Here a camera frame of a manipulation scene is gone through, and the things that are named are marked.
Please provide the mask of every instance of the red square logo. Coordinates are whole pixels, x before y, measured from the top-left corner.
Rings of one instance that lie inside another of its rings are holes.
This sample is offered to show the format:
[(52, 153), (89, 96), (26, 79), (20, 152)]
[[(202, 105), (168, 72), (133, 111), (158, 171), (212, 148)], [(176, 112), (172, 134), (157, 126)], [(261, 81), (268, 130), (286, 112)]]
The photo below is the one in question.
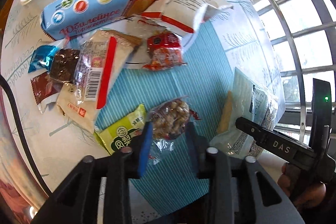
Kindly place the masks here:
[(78, 112), (79, 115), (81, 115), (82, 117), (84, 117), (84, 116), (85, 116), (85, 113), (86, 113), (86, 110), (85, 110), (85, 109), (83, 109), (83, 108), (80, 108), (80, 109), (79, 109), (79, 112)]

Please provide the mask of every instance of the human hand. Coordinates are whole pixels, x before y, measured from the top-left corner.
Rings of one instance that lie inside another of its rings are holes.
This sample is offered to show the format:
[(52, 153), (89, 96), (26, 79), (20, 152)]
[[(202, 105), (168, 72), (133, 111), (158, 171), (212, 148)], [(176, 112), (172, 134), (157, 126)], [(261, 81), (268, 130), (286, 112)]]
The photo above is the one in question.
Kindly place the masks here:
[[(287, 163), (281, 167), (282, 175), (278, 179), (278, 185), (289, 197), (291, 195), (290, 185), (291, 178), (285, 175)], [(293, 204), (296, 208), (313, 208), (323, 201), (326, 196), (326, 186), (322, 182), (317, 182), (309, 186)]]

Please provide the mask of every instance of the red stripe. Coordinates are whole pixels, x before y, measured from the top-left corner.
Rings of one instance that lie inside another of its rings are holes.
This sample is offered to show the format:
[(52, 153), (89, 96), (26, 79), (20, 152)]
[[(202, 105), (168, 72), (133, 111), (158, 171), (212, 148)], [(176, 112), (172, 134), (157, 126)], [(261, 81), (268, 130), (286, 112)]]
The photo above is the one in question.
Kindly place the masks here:
[(141, 15), (143, 17), (160, 18), (161, 12), (143, 12)]
[(112, 72), (114, 55), (116, 53), (117, 40), (115, 37), (110, 37), (109, 48), (106, 54), (105, 67), (101, 77), (100, 88), (98, 93), (97, 109), (101, 109), (106, 105), (107, 91), (109, 88), (109, 81)]
[(174, 25), (174, 26), (176, 26), (178, 28), (180, 28), (182, 31), (185, 31), (185, 32), (188, 32), (188, 33), (194, 33), (194, 29), (193, 28), (191, 28), (191, 27), (189, 27), (187, 25), (184, 25), (183, 23), (178, 22), (175, 19), (172, 19), (170, 17), (162, 16), (161, 20), (164, 21), (164, 22), (167, 22), (167, 23), (169, 23), (171, 25)]

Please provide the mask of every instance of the blue circle icon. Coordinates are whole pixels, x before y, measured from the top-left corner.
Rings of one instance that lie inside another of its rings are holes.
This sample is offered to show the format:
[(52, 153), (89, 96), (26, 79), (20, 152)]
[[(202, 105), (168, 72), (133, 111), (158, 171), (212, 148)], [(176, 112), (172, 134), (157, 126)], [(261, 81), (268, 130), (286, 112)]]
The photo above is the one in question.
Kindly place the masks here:
[(56, 11), (51, 17), (51, 21), (54, 25), (61, 24), (64, 19), (65, 19), (65, 14), (64, 14), (64, 11), (62, 10)]

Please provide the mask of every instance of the metal bolt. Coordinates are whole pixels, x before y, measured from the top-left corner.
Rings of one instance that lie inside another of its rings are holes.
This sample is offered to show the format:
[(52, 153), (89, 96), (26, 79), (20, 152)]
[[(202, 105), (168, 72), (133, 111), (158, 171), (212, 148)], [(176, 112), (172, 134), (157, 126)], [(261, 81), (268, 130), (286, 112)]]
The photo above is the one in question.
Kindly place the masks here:
[(247, 156), (246, 158), (245, 158), (245, 160), (247, 161), (247, 162), (249, 162), (249, 163), (255, 163), (256, 161), (257, 161), (257, 159), (255, 158), (255, 157), (253, 157), (253, 156)]
[(93, 162), (94, 159), (95, 159), (94, 157), (87, 155), (83, 158), (83, 162), (86, 162), (86, 163)]
[(217, 153), (218, 153), (218, 149), (215, 148), (215, 147), (208, 147), (208, 148), (207, 148), (207, 152), (208, 152), (209, 154), (217, 154)]
[(132, 152), (132, 148), (131, 147), (129, 147), (129, 146), (124, 146), (123, 148), (121, 148), (120, 149), (120, 151), (122, 152), (122, 153), (131, 153)]

